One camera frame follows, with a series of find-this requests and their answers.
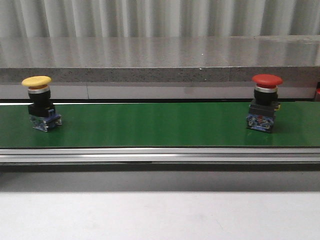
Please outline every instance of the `red object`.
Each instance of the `red object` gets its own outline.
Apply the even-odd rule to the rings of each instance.
[[[265,89],[274,89],[284,82],[281,77],[271,74],[258,74],[253,76],[252,80],[257,83],[258,87]]]

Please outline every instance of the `yellow mushroom button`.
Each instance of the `yellow mushroom button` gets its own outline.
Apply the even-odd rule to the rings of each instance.
[[[27,87],[38,87],[50,83],[51,80],[49,76],[32,76],[24,79],[21,84]]]

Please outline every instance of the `white wall panel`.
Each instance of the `white wall panel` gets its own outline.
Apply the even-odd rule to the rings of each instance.
[[[320,0],[0,0],[0,37],[320,34]]]

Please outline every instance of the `green conveyor belt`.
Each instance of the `green conveyor belt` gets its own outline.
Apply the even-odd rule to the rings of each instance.
[[[31,127],[26,105],[0,106],[0,148],[319,147],[320,102],[283,102],[273,133],[246,128],[248,102],[56,105],[63,125]]]

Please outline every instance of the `red mushroom button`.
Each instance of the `red mushroom button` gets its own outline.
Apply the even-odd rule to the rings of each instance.
[[[283,83],[281,77],[271,74],[258,74],[253,76],[252,80],[257,83],[258,87],[264,89],[274,89]]]

